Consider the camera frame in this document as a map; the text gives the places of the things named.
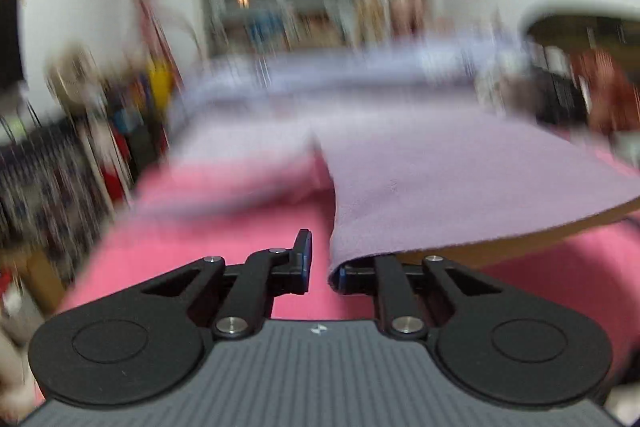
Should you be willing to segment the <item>purple garment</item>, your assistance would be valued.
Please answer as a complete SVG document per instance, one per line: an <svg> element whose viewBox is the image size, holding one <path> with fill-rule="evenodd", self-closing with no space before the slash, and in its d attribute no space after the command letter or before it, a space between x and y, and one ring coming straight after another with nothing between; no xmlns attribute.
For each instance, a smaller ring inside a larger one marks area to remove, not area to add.
<svg viewBox="0 0 640 427"><path fill-rule="evenodd" d="M515 239L639 206L639 178L527 120L433 110L322 134L335 191L329 280L372 256Z"/></svg>

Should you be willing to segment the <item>pink towel blanket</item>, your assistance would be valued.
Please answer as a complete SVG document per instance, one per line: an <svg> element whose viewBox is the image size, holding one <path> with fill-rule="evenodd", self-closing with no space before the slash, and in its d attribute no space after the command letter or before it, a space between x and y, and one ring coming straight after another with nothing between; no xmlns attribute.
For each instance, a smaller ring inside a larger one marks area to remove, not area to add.
<svg viewBox="0 0 640 427"><path fill-rule="evenodd" d="M320 167L292 197L222 217L126 218L107 232L67 291L61 308L76 308L207 256L230 265L269 247L290 246L297 232L314 236L310 288L279 297L278 319L370 319L373 303L329 286L334 193ZM639 350L639 231L624 221L591 229L533 253L486 265L484 273L591 317L610 337L612 372L623 375Z"/></svg>

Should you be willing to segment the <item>patterned dark cloth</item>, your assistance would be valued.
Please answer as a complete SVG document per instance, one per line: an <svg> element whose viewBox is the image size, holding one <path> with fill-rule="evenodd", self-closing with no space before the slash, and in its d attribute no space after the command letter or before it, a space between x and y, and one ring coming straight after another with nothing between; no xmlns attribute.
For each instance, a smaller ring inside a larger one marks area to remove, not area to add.
<svg viewBox="0 0 640 427"><path fill-rule="evenodd" d="M70 280L101 236L107 205L73 121L1 147L1 245L40 247Z"/></svg>

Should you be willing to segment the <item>grey quilted bedsheet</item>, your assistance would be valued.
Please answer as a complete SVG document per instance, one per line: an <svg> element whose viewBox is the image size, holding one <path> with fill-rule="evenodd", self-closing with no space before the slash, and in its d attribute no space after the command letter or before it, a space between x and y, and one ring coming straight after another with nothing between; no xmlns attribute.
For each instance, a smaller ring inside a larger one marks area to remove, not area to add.
<svg viewBox="0 0 640 427"><path fill-rule="evenodd" d="M272 92L200 83L169 109L171 166L218 164L265 155L295 157L312 143L378 134L410 122L451 124L495 109L470 87L425 83L329 87Z"/></svg>

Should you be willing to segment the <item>white electric fan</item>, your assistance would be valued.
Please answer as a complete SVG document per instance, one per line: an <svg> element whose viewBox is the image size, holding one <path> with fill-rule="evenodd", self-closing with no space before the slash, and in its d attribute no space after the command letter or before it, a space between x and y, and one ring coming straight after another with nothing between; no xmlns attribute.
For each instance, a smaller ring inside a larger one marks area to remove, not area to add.
<svg viewBox="0 0 640 427"><path fill-rule="evenodd" d="M89 49L71 43L47 64L47 85L67 112L82 112L101 100L102 88L96 62Z"/></svg>

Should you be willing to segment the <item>black television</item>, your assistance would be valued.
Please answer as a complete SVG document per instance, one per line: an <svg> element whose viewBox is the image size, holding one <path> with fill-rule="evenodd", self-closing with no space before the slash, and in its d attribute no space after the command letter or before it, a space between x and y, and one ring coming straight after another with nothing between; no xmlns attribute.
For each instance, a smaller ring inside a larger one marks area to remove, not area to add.
<svg viewBox="0 0 640 427"><path fill-rule="evenodd" d="M4 93L24 80L18 0L0 0L0 89Z"/></svg>

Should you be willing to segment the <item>light blue duvet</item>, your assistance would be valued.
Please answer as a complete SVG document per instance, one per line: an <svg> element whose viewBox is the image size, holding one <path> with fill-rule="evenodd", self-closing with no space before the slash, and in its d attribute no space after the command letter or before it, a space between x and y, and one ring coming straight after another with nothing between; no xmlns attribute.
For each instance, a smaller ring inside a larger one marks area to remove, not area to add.
<svg viewBox="0 0 640 427"><path fill-rule="evenodd" d="M282 96L468 87L477 75L509 63L529 64L522 40L474 34L426 35L359 50L224 56L184 78L169 116L178 121L211 107L257 106Z"/></svg>

